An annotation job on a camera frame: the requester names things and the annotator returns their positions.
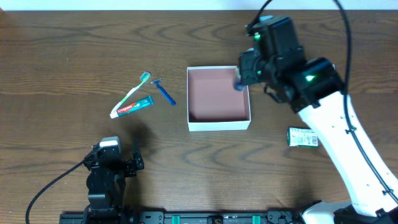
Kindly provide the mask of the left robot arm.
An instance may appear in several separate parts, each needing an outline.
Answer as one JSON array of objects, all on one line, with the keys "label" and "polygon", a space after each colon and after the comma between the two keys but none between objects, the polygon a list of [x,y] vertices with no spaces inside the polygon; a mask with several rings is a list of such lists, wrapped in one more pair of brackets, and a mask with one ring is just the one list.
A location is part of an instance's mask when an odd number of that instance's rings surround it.
[{"label": "left robot arm", "polygon": [[140,151],[133,150],[131,158],[123,160],[119,138],[106,137],[92,147],[83,163],[90,171],[86,186],[93,216],[121,216],[126,178],[134,177],[137,171],[144,169]]}]

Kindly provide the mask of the small green white box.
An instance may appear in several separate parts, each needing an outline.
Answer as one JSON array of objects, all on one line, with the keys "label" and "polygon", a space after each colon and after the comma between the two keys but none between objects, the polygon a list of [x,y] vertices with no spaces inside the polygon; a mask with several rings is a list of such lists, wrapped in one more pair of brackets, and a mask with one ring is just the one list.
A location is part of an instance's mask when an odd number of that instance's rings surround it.
[{"label": "small green white box", "polygon": [[318,136],[311,129],[289,127],[287,144],[290,147],[318,147]]}]

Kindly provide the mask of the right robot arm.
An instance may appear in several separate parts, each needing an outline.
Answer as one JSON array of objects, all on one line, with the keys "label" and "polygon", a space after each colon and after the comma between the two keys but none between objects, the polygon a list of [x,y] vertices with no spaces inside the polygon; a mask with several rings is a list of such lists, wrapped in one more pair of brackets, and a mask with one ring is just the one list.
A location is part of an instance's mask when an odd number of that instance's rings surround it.
[{"label": "right robot arm", "polygon": [[246,26],[253,48],[239,56],[239,83],[264,91],[317,135],[348,190],[348,203],[314,202],[293,223],[396,223],[397,178],[385,165],[355,114],[333,64],[306,60],[287,16],[257,18]]}]

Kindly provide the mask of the green white toothbrush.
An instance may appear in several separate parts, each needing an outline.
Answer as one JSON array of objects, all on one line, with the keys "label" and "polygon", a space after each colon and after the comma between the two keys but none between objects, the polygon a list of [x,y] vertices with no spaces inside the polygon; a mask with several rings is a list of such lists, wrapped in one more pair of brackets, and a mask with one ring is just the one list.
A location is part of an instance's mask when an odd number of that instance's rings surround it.
[{"label": "green white toothbrush", "polygon": [[145,72],[141,75],[141,77],[140,77],[141,83],[138,84],[138,86],[135,86],[134,88],[132,88],[132,89],[126,94],[126,96],[125,96],[119,103],[117,103],[117,104],[115,105],[115,107],[111,110],[111,112],[110,112],[110,114],[109,114],[109,116],[110,116],[111,119],[114,119],[114,118],[117,118],[117,117],[118,117],[118,115],[117,115],[117,110],[122,106],[122,104],[123,104],[135,91],[137,91],[138,89],[140,89],[140,87],[141,87],[143,84],[145,84],[146,81],[148,81],[148,79],[150,78],[150,76],[151,76],[151,73],[148,72],[148,71],[145,71]]}]

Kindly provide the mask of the white cardboard box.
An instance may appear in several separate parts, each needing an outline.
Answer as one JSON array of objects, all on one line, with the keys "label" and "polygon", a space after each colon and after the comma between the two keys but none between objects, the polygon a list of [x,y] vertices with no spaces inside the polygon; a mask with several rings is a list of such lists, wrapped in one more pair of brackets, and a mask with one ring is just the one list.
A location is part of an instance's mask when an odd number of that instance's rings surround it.
[{"label": "white cardboard box", "polygon": [[189,131],[246,130],[251,122],[248,87],[236,90],[236,66],[187,68]]}]

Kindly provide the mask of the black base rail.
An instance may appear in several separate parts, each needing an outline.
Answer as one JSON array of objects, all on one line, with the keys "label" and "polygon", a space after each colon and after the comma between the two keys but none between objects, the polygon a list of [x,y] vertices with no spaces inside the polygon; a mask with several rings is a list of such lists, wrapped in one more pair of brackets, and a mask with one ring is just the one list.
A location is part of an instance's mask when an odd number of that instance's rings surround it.
[{"label": "black base rail", "polygon": [[130,217],[95,218],[92,214],[64,213],[59,224],[297,224],[302,219],[294,212],[271,210],[265,213],[164,213],[140,212]]}]

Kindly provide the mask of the clear bottle dark liquid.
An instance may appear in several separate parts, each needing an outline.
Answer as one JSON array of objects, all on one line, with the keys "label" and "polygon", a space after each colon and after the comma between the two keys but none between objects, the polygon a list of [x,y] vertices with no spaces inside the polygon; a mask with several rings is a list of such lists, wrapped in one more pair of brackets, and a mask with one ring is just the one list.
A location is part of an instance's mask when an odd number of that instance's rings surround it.
[{"label": "clear bottle dark liquid", "polygon": [[246,88],[246,86],[242,84],[239,67],[235,68],[235,76],[234,76],[233,86],[234,86],[234,89],[237,91],[243,91]]}]

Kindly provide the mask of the Colgate toothpaste tube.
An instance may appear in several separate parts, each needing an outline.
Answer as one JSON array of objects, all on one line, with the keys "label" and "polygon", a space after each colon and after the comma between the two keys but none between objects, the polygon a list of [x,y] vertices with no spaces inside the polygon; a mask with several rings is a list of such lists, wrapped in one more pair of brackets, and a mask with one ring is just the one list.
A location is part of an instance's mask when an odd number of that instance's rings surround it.
[{"label": "Colgate toothpaste tube", "polygon": [[118,118],[120,116],[124,116],[125,114],[129,114],[135,112],[137,110],[141,110],[148,106],[154,104],[154,101],[151,96],[147,96],[141,100],[131,103],[130,105],[122,107],[122,102],[119,102],[110,112],[109,116],[111,119]]}]

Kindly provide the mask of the blue disposable razor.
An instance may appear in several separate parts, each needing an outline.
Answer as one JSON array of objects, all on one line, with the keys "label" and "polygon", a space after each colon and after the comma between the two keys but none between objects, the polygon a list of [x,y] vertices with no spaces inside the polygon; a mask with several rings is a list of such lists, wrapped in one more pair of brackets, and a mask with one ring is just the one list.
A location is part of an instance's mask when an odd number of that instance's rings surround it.
[{"label": "blue disposable razor", "polygon": [[158,78],[154,81],[151,81],[151,84],[155,85],[156,88],[160,91],[160,93],[164,96],[164,98],[172,105],[175,106],[176,102],[175,100],[167,93],[167,91],[160,85],[160,82],[162,81],[161,78]]}]

